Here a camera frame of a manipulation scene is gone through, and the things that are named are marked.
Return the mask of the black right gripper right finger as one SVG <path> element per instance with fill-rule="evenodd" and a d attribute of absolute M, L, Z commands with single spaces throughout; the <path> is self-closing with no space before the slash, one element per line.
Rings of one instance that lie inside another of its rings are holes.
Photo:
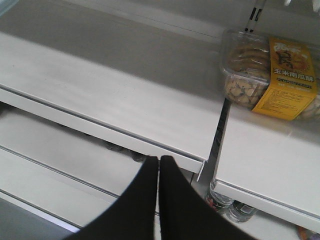
<path fill-rule="evenodd" d="M 174 158 L 161 157 L 159 218 L 163 240 L 253 240 L 214 211 L 192 188 Z"/>

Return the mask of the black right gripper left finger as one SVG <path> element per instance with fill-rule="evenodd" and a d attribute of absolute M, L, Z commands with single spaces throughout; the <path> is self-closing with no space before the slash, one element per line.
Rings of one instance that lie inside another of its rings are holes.
<path fill-rule="evenodd" d="M 66 240 L 153 240 L 159 160 L 148 156 L 138 173 L 101 215 Z"/>

